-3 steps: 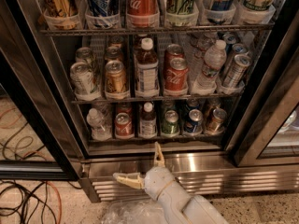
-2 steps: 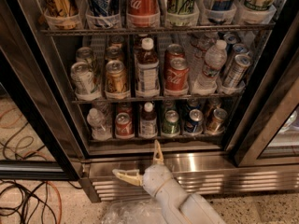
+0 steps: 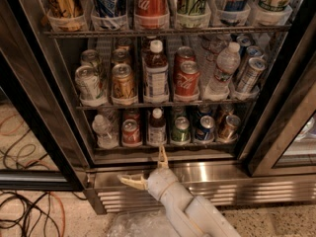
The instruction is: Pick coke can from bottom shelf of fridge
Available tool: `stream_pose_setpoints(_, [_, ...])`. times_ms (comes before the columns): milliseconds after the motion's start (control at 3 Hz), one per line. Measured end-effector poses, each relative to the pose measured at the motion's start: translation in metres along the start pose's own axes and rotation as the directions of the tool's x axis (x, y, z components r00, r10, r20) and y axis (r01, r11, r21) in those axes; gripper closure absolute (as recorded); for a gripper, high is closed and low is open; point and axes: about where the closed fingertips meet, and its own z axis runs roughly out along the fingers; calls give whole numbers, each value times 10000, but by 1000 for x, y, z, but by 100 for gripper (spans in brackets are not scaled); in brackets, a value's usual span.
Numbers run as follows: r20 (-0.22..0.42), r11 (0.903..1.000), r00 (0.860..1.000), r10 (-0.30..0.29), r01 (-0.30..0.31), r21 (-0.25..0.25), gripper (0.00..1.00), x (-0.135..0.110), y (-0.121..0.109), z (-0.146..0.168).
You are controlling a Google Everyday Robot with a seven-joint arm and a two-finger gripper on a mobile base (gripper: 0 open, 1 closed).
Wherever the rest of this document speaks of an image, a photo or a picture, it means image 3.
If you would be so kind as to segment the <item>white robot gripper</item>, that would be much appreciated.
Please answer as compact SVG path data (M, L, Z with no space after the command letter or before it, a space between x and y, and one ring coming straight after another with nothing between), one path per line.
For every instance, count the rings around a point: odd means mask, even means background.
M138 190L147 190L157 200L162 197L172 198L175 195L174 186L179 183L178 178L169 169L168 157L163 145L159 146L157 166L148 180L142 174L118 175L121 183Z

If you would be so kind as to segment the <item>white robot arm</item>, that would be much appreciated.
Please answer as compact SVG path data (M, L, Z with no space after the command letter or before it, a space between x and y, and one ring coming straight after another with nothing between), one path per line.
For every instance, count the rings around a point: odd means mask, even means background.
M241 237L208 199L194 196L179 182L169 168L163 145L159 146L157 168L147 179L142 174L118 175L118 179L127 186L147 190L160 201L181 237Z

